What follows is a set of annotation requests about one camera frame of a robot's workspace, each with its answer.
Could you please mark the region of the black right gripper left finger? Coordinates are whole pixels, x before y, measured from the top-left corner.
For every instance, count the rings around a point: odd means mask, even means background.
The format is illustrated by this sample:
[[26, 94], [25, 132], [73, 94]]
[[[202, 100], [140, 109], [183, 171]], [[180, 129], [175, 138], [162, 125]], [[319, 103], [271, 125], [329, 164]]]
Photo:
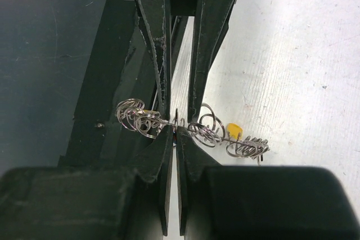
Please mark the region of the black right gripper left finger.
[[1, 177], [2, 239], [163, 239], [173, 129], [122, 167], [21, 167]]

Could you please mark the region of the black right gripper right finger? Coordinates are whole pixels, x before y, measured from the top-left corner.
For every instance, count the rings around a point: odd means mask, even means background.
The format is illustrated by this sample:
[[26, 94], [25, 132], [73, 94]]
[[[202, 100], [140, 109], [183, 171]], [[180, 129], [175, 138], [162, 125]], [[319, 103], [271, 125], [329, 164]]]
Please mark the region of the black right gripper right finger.
[[224, 166], [177, 130], [179, 231], [185, 239], [358, 239], [337, 177], [321, 167]]

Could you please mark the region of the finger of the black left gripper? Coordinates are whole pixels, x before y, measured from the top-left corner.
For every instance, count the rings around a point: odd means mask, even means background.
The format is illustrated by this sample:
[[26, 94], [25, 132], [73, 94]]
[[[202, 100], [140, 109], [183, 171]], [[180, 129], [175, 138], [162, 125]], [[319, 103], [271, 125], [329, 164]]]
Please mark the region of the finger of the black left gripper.
[[235, 0], [197, 0], [193, 26], [187, 120], [200, 114], [208, 73], [228, 31]]
[[135, 0], [139, 29], [150, 53], [157, 87], [158, 109], [164, 118], [170, 115], [171, 26], [170, 0]]

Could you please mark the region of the key with yellow tag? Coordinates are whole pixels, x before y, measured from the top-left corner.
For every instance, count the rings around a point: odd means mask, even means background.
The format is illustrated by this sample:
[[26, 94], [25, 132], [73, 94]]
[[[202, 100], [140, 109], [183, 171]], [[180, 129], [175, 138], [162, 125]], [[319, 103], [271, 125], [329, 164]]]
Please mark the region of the key with yellow tag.
[[227, 133], [229, 138], [238, 140], [242, 138], [243, 129], [235, 123], [229, 123], [227, 125]]

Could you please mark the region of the silver metal keyring disc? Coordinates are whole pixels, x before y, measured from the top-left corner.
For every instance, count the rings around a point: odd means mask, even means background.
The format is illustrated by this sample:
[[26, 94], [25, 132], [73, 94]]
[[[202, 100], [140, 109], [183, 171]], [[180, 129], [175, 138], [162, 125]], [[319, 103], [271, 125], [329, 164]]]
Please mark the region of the silver metal keyring disc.
[[263, 155], [270, 151], [268, 140], [252, 136], [231, 139], [227, 133], [227, 125], [223, 124], [213, 109], [206, 103], [202, 103], [201, 107], [209, 112], [202, 114], [196, 122], [186, 123], [179, 117], [178, 111], [175, 112], [173, 120], [165, 120], [160, 112], [145, 109], [144, 101], [131, 98], [118, 103], [116, 118], [127, 130], [140, 133], [147, 138], [155, 139], [164, 127], [169, 126], [173, 129], [173, 144], [176, 145], [177, 129], [182, 127], [205, 147], [214, 148], [224, 144], [227, 154], [231, 157], [253, 159], [259, 164], [263, 161]]

